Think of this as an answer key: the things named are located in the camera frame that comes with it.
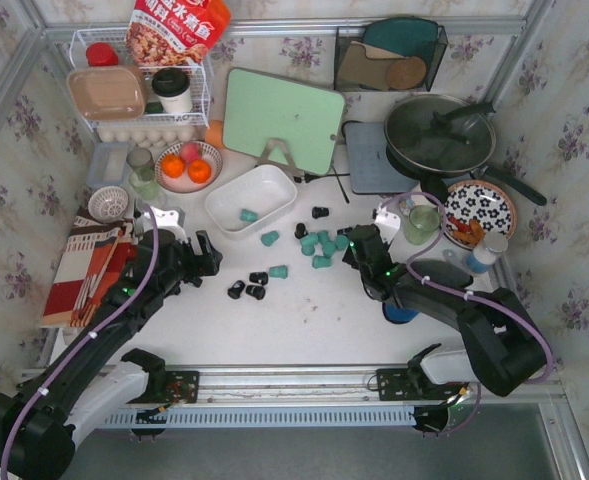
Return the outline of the grey blue oven mitt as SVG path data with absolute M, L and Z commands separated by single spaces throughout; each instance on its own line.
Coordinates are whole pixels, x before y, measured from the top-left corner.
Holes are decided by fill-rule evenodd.
M 418 314 L 425 314 L 455 330 L 457 315 L 462 309 L 463 300 L 442 290 L 421 284 L 423 277 L 462 292 L 473 283 L 473 277 L 458 267 L 443 260 L 421 260 L 412 264 L 419 279 L 411 275 L 407 267 L 401 265 L 401 275 L 391 287 L 391 294 L 383 303 L 382 311 L 386 320 L 393 324 L 405 324 Z

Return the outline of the white storage basket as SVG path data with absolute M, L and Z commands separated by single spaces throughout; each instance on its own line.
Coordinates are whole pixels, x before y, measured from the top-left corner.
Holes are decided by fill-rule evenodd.
M 297 196 L 295 183 L 281 169 L 261 165 L 210 192 L 204 206 L 225 237 L 241 240 L 289 214 Z M 241 221 L 242 209 L 256 212 L 258 219 Z

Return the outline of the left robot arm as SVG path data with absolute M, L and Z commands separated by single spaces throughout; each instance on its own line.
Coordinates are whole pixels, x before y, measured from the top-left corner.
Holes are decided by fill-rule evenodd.
M 133 338 L 184 283 L 199 287 L 218 274 L 221 253 L 206 231 L 189 240 L 150 230 L 88 325 L 40 375 L 14 396 L 0 394 L 3 478 L 59 479 L 77 447 L 115 410 L 164 382 L 164 361 L 140 349 L 126 353 L 105 377 L 110 358 Z

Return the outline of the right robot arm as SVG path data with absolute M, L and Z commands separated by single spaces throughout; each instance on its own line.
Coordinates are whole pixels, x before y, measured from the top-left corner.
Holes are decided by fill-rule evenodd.
M 359 272 L 365 293 L 382 303 L 388 321 L 396 323 L 401 310 L 411 310 L 460 334 L 465 370 L 452 371 L 458 363 L 452 356 L 428 353 L 419 365 L 432 383 L 478 382 L 505 397 L 550 374 L 549 344 L 514 292 L 475 293 L 472 276 L 443 260 L 395 262 L 374 225 L 358 225 L 347 238 L 343 261 Z

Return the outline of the black capsule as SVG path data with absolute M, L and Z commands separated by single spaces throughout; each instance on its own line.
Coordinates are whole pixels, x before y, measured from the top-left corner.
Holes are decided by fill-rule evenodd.
M 249 282 L 260 286 L 265 286 L 269 281 L 269 275 L 266 272 L 252 272 L 249 274 Z
M 246 284 L 244 281 L 237 280 L 231 287 L 228 288 L 227 295 L 230 298 L 237 300 L 243 294 L 245 287 L 246 287 Z
M 266 295 L 266 289 L 261 285 L 247 285 L 245 292 L 256 300 L 263 300 Z
M 311 216 L 313 219 L 326 218 L 330 214 L 330 210 L 327 207 L 314 206 L 311 210 Z
M 353 230 L 353 227 L 346 227 L 346 228 L 338 229 L 337 235 L 348 236 L 352 230 Z
M 296 239 L 302 239 L 308 235 L 308 230 L 304 223 L 298 223 L 295 227 L 294 236 Z

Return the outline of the green glass cup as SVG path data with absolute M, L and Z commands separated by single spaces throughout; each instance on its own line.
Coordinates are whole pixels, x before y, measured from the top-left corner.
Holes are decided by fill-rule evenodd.
M 436 208 L 428 205 L 413 207 L 404 224 L 404 236 L 413 245 L 427 242 L 440 228 L 440 215 Z

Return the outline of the grey induction cooker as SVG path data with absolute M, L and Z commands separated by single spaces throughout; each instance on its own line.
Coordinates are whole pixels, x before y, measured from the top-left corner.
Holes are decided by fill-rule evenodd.
M 358 195 L 388 195 L 413 189 L 418 181 L 398 172 L 389 162 L 382 123 L 346 121 L 351 189 Z

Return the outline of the green glass tumbler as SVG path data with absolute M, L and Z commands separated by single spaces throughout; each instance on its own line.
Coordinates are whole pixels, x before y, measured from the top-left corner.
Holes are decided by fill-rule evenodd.
M 152 176 L 149 180 L 141 180 L 136 172 L 132 172 L 129 176 L 129 183 L 145 201 L 155 200 L 160 192 L 155 176 Z

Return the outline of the right orange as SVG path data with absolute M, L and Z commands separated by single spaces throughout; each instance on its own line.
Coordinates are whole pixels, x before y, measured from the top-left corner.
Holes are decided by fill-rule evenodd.
M 210 164 L 203 159 L 196 159 L 187 166 L 187 174 L 190 180 L 196 184 L 204 184 L 212 175 Z

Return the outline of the orange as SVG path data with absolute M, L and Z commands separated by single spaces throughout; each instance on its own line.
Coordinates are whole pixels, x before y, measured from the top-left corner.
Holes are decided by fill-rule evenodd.
M 187 166 L 187 174 L 190 180 L 196 184 L 204 184 L 212 175 L 210 164 L 203 159 L 196 159 Z
M 160 168 L 168 178 L 178 178 L 185 170 L 185 162 L 176 154 L 167 154 L 161 159 Z

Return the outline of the fruit bowl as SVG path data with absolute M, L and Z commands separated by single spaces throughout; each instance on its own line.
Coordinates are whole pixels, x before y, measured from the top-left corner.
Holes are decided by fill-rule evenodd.
M 211 185 L 219 176 L 223 167 L 223 159 L 218 149 L 214 146 L 205 143 L 203 141 L 190 141 L 198 142 L 201 148 L 201 156 L 203 160 L 207 161 L 212 168 L 212 175 L 208 182 L 204 184 L 196 184 L 190 180 L 187 174 L 187 166 L 185 163 L 185 170 L 183 174 L 178 178 L 168 178 L 165 176 L 160 168 L 161 159 L 167 154 L 176 154 L 179 156 L 179 150 L 184 143 L 176 143 L 166 148 L 157 158 L 155 162 L 155 175 L 158 183 L 166 190 L 173 193 L 187 194 L 203 190 L 204 188 Z

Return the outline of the red striped towel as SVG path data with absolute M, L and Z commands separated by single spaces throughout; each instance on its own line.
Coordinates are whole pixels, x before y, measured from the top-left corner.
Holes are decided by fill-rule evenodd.
M 79 209 L 69 232 L 40 325 L 85 327 L 136 250 L 133 221 L 101 223 Z

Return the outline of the left orange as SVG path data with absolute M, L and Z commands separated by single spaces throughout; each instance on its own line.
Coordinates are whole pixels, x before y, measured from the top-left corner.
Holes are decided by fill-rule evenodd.
M 167 154 L 161 159 L 160 168 L 168 178 L 178 178 L 185 170 L 185 162 L 176 154 Z

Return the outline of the white round strainer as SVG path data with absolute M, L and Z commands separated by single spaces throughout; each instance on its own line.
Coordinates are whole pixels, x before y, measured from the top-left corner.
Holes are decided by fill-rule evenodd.
M 111 222 L 123 216 L 129 203 L 128 193 L 118 186 L 95 191 L 88 201 L 88 212 L 97 221 Z

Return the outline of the pink peach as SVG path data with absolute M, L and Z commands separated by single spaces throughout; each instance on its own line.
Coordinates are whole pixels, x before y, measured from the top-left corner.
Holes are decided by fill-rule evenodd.
M 186 163 L 190 164 L 202 158 L 201 148 L 198 142 L 186 142 L 179 150 L 179 157 Z

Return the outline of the grey glass tumbler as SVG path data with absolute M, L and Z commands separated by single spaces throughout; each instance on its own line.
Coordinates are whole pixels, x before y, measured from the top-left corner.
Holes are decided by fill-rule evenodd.
M 154 160 L 149 149 L 133 148 L 127 154 L 126 161 L 141 182 L 155 179 Z

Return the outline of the orange sponge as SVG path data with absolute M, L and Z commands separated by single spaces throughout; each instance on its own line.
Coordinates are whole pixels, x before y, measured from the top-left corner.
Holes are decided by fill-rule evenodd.
M 223 149 L 223 122 L 220 120 L 211 120 L 205 131 L 205 142 L 217 149 Z

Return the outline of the blue flower plate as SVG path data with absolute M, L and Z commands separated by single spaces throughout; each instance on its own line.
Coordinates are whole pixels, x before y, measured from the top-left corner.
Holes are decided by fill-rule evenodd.
M 514 234 L 517 213 L 509 196 L 499 187 L 480 180 L 465 180 L 448 187 L 444 235 L 458 247 L 471 250 L 480 231 Z

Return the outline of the white pill bottle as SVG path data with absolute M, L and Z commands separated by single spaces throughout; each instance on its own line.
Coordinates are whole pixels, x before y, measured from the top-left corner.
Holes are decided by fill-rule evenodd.
M 469 253 L 464 265 L 473 274 L 483 274 L 507 251 L 508 245 L 505 235 L 491 231 Z

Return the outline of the egg tray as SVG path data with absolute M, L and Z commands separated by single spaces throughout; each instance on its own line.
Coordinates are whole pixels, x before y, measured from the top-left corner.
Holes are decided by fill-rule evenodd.
M 165 127 L 110 127 L 97 128 L 97 134 L 104 143 L 127 142 L 130 145 L 151 148 L 167 147 L 176 143 L 200 140 L 204 137 L 203 126 L 165 126 Z

